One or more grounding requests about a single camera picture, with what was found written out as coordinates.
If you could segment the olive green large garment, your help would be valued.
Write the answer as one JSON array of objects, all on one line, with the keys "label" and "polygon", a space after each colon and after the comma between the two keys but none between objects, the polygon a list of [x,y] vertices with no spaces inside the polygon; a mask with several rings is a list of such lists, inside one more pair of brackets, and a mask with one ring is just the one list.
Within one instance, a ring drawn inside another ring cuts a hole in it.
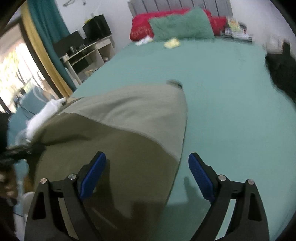
[{"label": "olive green large garment", "polygon": [[103,152],[106,166],[86,210],[105,240],[148,240],[179,168],[187,112],[175,80],[78,98],[35,133],[32,142],[46,149],[28,162],[29,179],[33,186],[64,179]]}]

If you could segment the black clothes pile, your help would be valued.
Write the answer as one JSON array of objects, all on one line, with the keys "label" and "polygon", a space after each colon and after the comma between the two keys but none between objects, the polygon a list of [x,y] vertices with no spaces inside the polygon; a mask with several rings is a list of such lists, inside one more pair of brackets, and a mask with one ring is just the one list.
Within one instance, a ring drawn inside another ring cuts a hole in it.
[{"label": "black clothes pile", "polygon": [[284,41],[281,52],[267,52],[265,63],[274,85],[295,102],[295,58],[290,44]]}]

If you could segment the white folded cloth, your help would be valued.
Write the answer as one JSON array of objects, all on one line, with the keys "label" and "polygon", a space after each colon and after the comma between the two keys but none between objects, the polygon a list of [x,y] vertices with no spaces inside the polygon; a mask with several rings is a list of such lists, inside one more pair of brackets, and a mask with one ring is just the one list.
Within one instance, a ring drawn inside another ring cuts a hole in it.
[{"label": "white folded cloth", "polygon": [[66,103],[66,101],[67,99],[63,97],[61,99],[52,99],[47,102],[41,111],[28,121],[25,134],[26,139],[31,141],[37,130],[54,114],[56,114],[58,110]]}]

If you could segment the yellow curtain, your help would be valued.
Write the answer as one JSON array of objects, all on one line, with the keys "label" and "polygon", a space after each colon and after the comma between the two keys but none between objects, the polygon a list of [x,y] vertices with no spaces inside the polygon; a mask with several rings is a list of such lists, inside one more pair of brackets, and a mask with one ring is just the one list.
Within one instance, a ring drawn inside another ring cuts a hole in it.
[{"label": "yellow curtain", "polygon": [[65,82],[62,76],[58,73],[58,70],[53,65],[46,48],[43,45],[43,42],[37,32],[35,24],[33,23],[29,5],[27,1],[25,1],[21,6],[21,15],[23,20],[23,25],[27,36],[29,37],[29,41],[39,57],[43,67],[45,68],[46,73],[49,75],[50,79],[53,82],[53,85],[57,87],[58,91],[63,97],[69,97],[73,91],[70,89],[69,85]]}]

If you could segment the teal bed sheet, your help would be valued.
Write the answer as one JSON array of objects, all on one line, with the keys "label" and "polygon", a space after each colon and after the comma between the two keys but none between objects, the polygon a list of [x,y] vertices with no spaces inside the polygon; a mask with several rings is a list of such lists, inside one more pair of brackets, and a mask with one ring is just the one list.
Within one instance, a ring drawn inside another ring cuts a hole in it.
[{"label": "teal bed sheet", "polygon": [[188,167],[192,152],[232,180],[255,181],[275,240],[295,211],[295,106],[273,85],[264,49],[221,39],[184,40],[174,49],[130,44],[74,96],[169,80],[182,84],[187,125],[175,181],[148,240],[187,240],[209,209]]}]

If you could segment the beige wooden desk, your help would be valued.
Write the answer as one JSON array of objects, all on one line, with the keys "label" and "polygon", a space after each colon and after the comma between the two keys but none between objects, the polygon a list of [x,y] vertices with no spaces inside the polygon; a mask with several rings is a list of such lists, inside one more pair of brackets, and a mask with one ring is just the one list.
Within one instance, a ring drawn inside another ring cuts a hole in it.
[{"label": "beige wooden desk", "polygon": [[112,36],[109,35],[60,58],[76,86],[81,85],[96,70],[115,55]]}]

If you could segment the teal curtain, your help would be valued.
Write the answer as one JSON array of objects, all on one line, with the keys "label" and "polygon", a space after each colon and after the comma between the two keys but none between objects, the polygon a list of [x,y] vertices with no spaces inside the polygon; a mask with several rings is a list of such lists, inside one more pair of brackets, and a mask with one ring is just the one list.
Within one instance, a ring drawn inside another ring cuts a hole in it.
[{"label": "teal curtain", "polygon": [[65,70],[53,45],[69,35],[55,1],[27,1],[29,12],[43,45],[55,69],[73,93],[76,86]]}]

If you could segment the black monitor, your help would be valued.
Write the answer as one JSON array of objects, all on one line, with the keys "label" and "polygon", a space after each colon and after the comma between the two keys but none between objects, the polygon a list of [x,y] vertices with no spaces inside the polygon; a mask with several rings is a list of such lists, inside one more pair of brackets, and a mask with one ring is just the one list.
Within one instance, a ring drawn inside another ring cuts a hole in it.
[{"label": "black monitor", "polygon": [[112,34],[104,15],[93,17],[82,29],[86,38],[83,39],[80,33],[75,31],[53,44],[53,48],[59,58],[69,54],[71,47],[78,50],[82,45],[86,46]]}]

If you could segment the red patterned pillow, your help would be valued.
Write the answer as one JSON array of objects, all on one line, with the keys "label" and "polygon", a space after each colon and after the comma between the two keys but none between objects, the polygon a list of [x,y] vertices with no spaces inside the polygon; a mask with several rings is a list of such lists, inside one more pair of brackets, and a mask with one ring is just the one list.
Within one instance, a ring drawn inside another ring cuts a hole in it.
[{"label": "red patterned pillow", "polygon": [[[135,16],[132,20],[132,28],[130,30],[130,39],[134,42],[143,39],[146,36],[153,37],[153,31],[151,25],[149,24],[149,19],[151,18],[160,18],[168,15],[182,15],[189,11],[189,8],[186,9],[177,9],[172,11],[161,11],[161,12],[152,12],[152,13],[143,13]],[[219,36],[220,32],[224,30],[227,23],[227,18],[225,16],[212,16],[211,12],[203,9],[207,15],[213,33],[215,36]]]}]

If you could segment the white paper sheet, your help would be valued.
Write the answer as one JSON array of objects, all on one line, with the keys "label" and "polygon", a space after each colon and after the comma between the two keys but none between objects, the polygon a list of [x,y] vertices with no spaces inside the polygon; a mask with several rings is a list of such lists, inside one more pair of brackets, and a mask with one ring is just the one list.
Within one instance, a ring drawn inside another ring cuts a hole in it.
[{"label": "white paper sheet", "polygon": [[145,45],[145,44],[148,44],[150,42],[153,41],[153,38],[150,37],[150,36],[145,36],[144,38],[142,38],[141,40],[137,41],[135,43],[136,46],[141,46],[141,45]]}]

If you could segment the stack of books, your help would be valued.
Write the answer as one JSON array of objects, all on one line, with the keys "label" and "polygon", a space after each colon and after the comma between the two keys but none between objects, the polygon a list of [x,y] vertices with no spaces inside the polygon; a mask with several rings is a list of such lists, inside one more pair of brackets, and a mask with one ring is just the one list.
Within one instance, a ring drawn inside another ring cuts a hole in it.
[{"label": "stack of books", "polygon": [[247,26],[234,18],[227,17],[224,30],[221,31],[221,37],[236,41],[253,42],[253,36],[248,34]]}]

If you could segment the yellow plastic packet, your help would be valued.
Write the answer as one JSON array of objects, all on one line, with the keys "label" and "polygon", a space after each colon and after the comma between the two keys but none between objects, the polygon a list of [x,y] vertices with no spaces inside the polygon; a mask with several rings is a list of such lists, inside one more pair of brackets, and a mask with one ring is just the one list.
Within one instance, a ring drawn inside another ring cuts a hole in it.
[{"label": "yellow plastic packet", "polygon": [[171,38],[167,42],[165,42],[164,47],[167,49],[173,49],[180,46],[181,42],[177,38]]}]

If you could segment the green pillow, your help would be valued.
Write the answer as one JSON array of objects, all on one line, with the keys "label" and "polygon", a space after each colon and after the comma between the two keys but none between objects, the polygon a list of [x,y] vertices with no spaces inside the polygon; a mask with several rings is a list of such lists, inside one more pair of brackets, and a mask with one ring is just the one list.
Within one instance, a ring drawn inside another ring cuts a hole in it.
[{"label": "green pillow", "polygon": [[177,39],[214,39],[210,20],[203,9],[196,8],[179,15],[149,19],[155,41]]}]

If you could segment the grey padded headboard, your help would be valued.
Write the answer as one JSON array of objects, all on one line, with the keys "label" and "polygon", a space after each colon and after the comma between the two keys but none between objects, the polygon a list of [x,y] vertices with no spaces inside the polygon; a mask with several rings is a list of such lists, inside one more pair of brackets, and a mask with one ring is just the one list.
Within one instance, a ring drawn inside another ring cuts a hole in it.
[{"label": "grey padded headboard", "polygon": [[213,16],[233,16],[229,0],[132,0],[127,2],[132,16],[142,13],[202,8]]}]

